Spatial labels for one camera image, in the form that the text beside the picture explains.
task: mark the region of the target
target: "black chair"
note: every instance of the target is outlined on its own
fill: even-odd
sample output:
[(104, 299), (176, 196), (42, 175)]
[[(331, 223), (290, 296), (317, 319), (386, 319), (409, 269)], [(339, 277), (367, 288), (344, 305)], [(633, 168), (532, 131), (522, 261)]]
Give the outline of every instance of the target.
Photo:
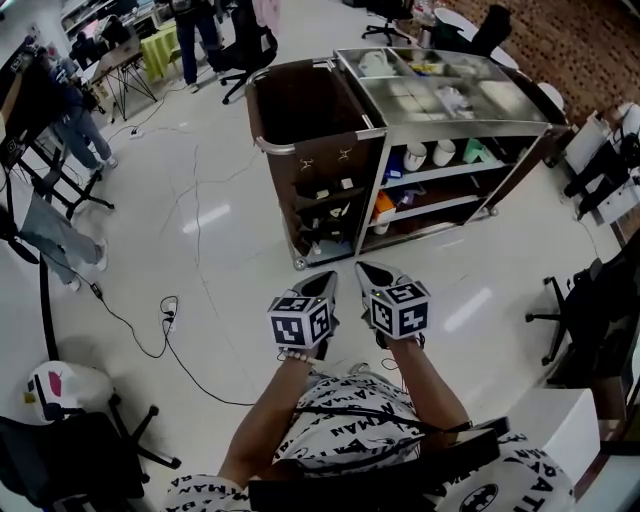
[(636, 231), (622, 250), (607, 263), (596, 258), (591, 266), (573, 277), (574, 287), (567, 297), (562, 295), (555, 277), (552, 284), (558, 299), (559, 313), (527, 314), (525, 320), (551, 320), (559, 323), (551, 349), (542, 358), (544, 366), (557, 356), (567, 330), (572, 345), (587, 357), (595, 354), (606, 342), (609, 327), (640, 308), (640, 230)]
[(116, 395), (109, 401), (117, 430), (103, 413), (78, 414), (46, 426), (0, 417), (0, 480), (38, 508), (73, 497), (69, 503), (77, 509), (75, 497), (82, 495), (96, 510), (113, 504), (126, 510), (125, 500), (143, 497), (142, 484), (149, 481), (138, 455), (171, 469), (181, 463), (164, 460), (138, 444), (158, 414), (157, 407), (150, 407), (129, 435), (116, 409), (119, 403)]
[(258, 25), (251, 0), (238, 2), (238, 6), (231, 12), (231, 20), (236, 41), (222, 50), (221, 70), (240, 69), (244, 70), (244, 73), (225, 76), (220, 80), (222, 85), (227, 85), (229, 80), (237, 80), (222, 100), (223, 105), (229, 104), (229, 97), (240, 89), (254, 72), (271, 64), (278, 51), (278, 42), (271, 30)]
[(394, 20), (410, 20), (413, 18), (411, 11), (402, 5), (402, 0), (375, 0), (369, 2), (367, 9), (374, 14), (382, 16), (387, 22), (384, 24), (384, 27), (367, 25), (367, 31), (362, 34), (362, 39), (366, 39), (367, 36), (373, 34), (384, 34), (387, 36), (387, 46), (393, 44), (391, 36), (399, 37), (404, 39), (407, 44), (411, 44), (411, 40), (407, 36), (401, 34), (391, 26)]

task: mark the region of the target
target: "sneaker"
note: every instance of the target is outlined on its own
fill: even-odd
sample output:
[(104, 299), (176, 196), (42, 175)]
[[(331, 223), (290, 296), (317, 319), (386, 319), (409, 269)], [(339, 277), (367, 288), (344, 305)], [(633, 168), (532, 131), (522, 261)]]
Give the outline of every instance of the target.
[(98, 263), (96, 263), (96, 267), (101, 272), (104, 272), (107, 268), (107, 263), (108, 263), (107, 254), (109, 252), (109, 247), (107, 246), (107, 241), (103, 238), (102, 240), (100, 240), (98, 247), (100, 247), (100, 252), (102, 253), (102, 256), (100, 257), (100, 260), (98, 261)]
[(80, 278), (78, 276), (74, 276), (73, 280), (70, 283), (67, 283), (67, 286), (71, 288), (74, 292), (77, 292), (80, 289), (81, 284), (82, 284), (82, 281), (80, 281)]
[(354, 375), (356, 373), (368, 372), (369, 369), (370, 369), (370, 366), (367, 363), (357, 363), (357, 364), (354, 364), (351, 368), (349, 368), (349, 371), (347, 373), (349, 375)]

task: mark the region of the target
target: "pink fabric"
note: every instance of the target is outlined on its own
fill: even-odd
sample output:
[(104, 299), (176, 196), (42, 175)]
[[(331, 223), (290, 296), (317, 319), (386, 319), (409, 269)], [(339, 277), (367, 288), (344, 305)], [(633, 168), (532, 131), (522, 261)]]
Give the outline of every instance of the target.
[(261, 27), (269, 27), (274, 34), (278, 33), (280, 22), (280, 0), (253, 0), (256, 21)]

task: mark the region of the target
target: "caster wheel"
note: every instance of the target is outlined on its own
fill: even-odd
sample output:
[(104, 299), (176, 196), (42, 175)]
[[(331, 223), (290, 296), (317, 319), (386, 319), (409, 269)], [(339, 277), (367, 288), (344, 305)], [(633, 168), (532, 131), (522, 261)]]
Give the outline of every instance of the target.
[(295, 268), (298, 271), (304, 270), (305, 268), (307, 268), (307, 260), (305, 260), (304, 258), (298, 258), (293, 262), (293, 268)]

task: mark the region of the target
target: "cup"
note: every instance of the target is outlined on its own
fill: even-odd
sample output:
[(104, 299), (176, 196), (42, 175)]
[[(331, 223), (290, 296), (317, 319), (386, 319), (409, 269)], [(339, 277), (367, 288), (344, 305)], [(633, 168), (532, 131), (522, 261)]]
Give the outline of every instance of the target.
[(376, 235), (384, 235), (389, 229), (389, 222), (386, 224), (378, 224), (377, 226), (373, 226), (373, 232)]
[(409, 172), (417, 171), (427, 159), (427, 147), (419, 142), (407, 144), (407, 151), (404, 154), (404, 168)]
[(433, 152), (433, 163), (438, 167), (447, 165), (456, 154), (456, 145), (449, 139), (439, 140)]

